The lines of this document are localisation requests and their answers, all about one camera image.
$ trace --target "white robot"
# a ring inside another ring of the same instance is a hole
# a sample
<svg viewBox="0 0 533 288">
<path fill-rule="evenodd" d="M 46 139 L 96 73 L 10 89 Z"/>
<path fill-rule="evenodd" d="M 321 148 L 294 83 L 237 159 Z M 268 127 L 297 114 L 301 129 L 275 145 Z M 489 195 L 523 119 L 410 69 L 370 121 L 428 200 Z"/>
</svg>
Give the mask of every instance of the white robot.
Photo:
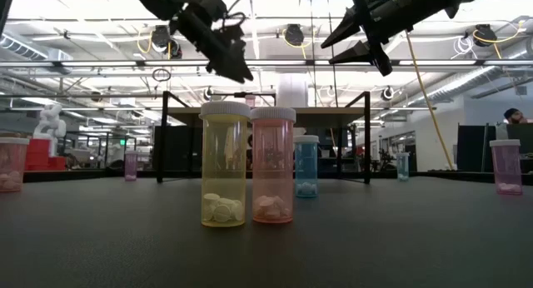
<svg viewBox="0 0 533 288">
<path fill-rule="evenodd" d="M 62 107 L 59 104 L 46 105 L 41 111 L 41 120 L 33 132 L 33 138 L 50 140 L 49 156 L 57 155 L 57 139 L 67 134 L 67 124 L 59 119 Z"/>
</svg>

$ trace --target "yellow pill bottle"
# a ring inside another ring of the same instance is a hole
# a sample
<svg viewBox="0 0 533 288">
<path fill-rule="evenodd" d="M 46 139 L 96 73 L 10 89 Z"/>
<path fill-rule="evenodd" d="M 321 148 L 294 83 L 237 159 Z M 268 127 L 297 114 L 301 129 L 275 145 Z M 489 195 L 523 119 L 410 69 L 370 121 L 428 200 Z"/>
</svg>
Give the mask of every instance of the yellow pill bottle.
<svg viewBox="0 0 533 288">
<path fill-rule="evenodd" d="M 240 102 L 202 105 L 202 224 L 240 226 L 245 221 L 247 128 L 250 107 Z"/>
</svg>

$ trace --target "ceiling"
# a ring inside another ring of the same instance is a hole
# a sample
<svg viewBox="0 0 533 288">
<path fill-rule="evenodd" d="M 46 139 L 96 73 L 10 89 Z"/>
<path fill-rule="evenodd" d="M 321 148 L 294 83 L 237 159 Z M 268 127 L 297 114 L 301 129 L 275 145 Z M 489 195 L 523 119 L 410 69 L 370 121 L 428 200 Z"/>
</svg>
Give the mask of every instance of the ceiling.
<svg viewBox="0 0 533 288">
<path fill-rule="evenodd" d="M 227 5 L 235 0 L 223 0 Z M 246 59 L 262 60 L 326 60 L 337 53 L 353 46 L 357 40 L 363 39 L 362 34 L 334 48 L 321 49 L 322 42 L 331 33 L 344 15 L 345 8 L 351 7 L 351 0 L 242 0 L 233 12 L 243 12 L 248 19 L 243 23 L 247 47 Z M 489 23 L 499 38 L 512 37 L 516 34 L 519 21 L 525 21 L 517 38 L 502 43 L 501 48 L 519 41 L 529 35 L 533 29 L 531 0 L 476 0 L 463 4 L 454 20 L 450 20 L 444 12 L 429 17 L 414 26 L 411 33 L 414 50 L 419 59 L 463 59 L 470 58 L 472 53 L 457 56 L 454 44 L 457 44 L 465 32 L 472 32 L 479 23 Z M 283 29 L 289 23 L 301 25 L 308 44 L 305 48 L 291 47 L 284 42 Z M 56 48 L 72 56 L 73 60 L 142 60 L 146 58 L 163 59 L 166 56 L 155 51 L 142 52 L 149 46 L 149 33 L 156 25 L 165 22 L 157 20 L 138 0 L 13 0 L 6 32 L 23 37 L 34 47 L 42 49 Z M 181 44 L 183 59 L 205 59 L 195 47 L 183 39 L 179 33 L 175 38 Z M 410 58 L 409 47 L 404 36 L 384 46 L 391 59 Z M 472 51 L 479 57 L 493 57 L 493 48 L 473 47 Z M 0 50 L 2 61 L 23 60 L 12 52 Z M 200 106 L 203 93 L 208 87 L 214 92 L 269 92 L 275 89 L 283 69 L 253 71 L 254 81 L 243 85 L 217 77 L 205 72 L 204 67 L 174 67 L 170 69 L 172 79 L 169 82 L 156 82 L 150 76 L 152 70 L 131 68 L 79 67 L 70 74 L 61 75 L 45 70 L 11 69 L 21 77 L 30 77 L 52 89 L 59 89 L 60 77 L 63 86 L 71 87 L 68 93 L 84 93 L 100 91 L 103 93 L 150 93 L 154 88 L 159 91 L 169 89 L 191 106 Z M 98 76 L 99 72 L 108 72 L 107 77 Z M 319 93 L 316 100 L 318 106 L 335 106 L 330 86 L 336 85 L 339 106 L 343 106 L 364 91 L 372 91 L 372 103 L 380 102 L 381 90 L 391 86 L 403 89 L 406 98 L 419 92 L 414 71 L 396 71 L 382 77 L 377 71 L 354 72 L 346 69 L 336 70 L 322 68 L 314 71 L 308 67 L 294 67 L 290 72 L 309 75 L 310 106 L 315 106 L 314 91 Z M 447 72 L 425 72 L 422 76 L 430 85 L 448 75 Z M 87 106 L 105 107 L 104 103 L 87 103 Z M 257 106 L 265 106 L 265 101 L 257 99 Z M 161 99 L 137 99 L 139 105 L 160 107 Z"/>
</svg>

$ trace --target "black table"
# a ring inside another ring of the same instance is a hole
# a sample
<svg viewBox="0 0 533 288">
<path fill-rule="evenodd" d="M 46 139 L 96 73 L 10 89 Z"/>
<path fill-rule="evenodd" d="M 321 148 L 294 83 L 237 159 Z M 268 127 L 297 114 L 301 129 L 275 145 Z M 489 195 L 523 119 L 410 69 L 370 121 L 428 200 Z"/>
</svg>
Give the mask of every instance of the black table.
<svg viewBox="0 0 533 288">
<path fill-rule="evenodd" d="M 200 223 L 201 181 L 27 184 L 0 194 L 0 287 L 531 287 L 533 191 L 321 181 L 286 225 Z"/>
</svg>

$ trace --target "translucent plastic bottle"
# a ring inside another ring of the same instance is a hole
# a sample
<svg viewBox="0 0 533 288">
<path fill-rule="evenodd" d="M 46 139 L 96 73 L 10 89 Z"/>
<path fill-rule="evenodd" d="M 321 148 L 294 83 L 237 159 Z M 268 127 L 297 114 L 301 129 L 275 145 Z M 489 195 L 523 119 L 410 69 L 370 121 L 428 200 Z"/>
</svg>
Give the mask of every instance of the translucent plastic bottle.
<svg viewBox="0 0 533 288">
<path fill-rule="evenodd" d="M 247 126 L 250 107 L 240 102 L 202 105 L 202 224 L 239 226 L 245 220 Z"/>
<path fill-rule="evenodd" d="M 318 196 L 318 137 L 312 135 L 294 137 L 296 172 L 296 196 Z"/>
<path fill-rule="evenodd" d="M 409 181 L 409 153 L 396 154 L 396 169 L 399 181 Z"/>
<path fill-rule="evenodd" d="M 0 138 L 0 192 L 22 190 L 29 139 Z"/>
<path fill-rule="evenodd" d="M 520 140 L 492 141 L 491 149 L 496 192 L 521 195 Z"/>
<path fill-rule="evenodd" d="M 295 122 L 296 112 L 291 108 L 252 110 L 254 221 L 292 221 L 292 128 Z"/>
<path fill-rule="evenodd" d="M 126 151 L 124 153 L 124 179 L 126 181 L 137 180 L 137 156 L 136 151 Z"/>
</svg>

